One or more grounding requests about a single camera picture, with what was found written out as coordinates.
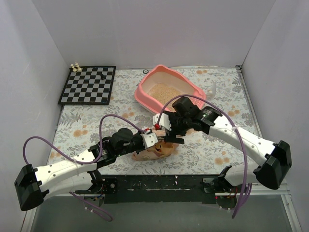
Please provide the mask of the clear plastic litter scoop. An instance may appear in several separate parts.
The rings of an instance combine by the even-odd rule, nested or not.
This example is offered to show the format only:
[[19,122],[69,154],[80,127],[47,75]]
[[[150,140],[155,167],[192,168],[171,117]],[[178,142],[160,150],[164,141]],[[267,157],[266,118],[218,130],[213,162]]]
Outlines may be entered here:
[[206,93],[206,96],[207,96],[207,99],[210,101],[212,99],[214,99],[215,95],[216,95],[216,87],[217,87],[217,82],[214,81],[212,83],[212,86],[208,88],[207,90],[207,93]]

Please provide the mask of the orange cat litter bag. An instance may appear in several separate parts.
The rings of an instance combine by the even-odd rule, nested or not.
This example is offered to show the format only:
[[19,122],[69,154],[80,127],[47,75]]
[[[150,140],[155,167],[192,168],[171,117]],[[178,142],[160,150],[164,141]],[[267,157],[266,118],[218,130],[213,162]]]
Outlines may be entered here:
[[154,146],[141,151],[140,153],[134,152],[132,159],[135,161],[149,161],[157,160],[170,156],[178,147],[178,144],[167,143],[164,140],[159,140]]

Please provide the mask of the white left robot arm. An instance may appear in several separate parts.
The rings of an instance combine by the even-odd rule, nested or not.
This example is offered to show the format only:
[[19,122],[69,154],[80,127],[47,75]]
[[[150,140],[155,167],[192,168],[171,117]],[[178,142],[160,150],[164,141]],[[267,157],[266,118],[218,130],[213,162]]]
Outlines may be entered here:
[[14,182],[20,209],[28,211],[39,206],[51,193],[51,189],[62,181],[93,172],[114,163],[119,156],[139,153],[156,143],[158,138],[152,130],[133,133],[127,128],[121,128],[72,158],[40,167],[27,163]]

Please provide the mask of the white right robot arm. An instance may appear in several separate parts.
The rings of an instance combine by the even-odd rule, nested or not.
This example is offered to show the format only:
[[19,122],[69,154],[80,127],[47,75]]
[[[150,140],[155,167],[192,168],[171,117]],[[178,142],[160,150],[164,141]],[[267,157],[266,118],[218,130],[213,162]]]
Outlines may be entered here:
[[222,191],[256,182],[277,190],[292,166],[290,145],[283,140],[265,140],[236,126],[227,113],[210,102],[199,109],[191,98],[193,95],[189,94],[176,96],[170,100],[175,112],[161,110],[157,122],[166,130],[165,141],[183,144],[179,136],[189,129],[223,140],[243,152],[244,167],[239,171],[232,167],[222,171],[218,178]]

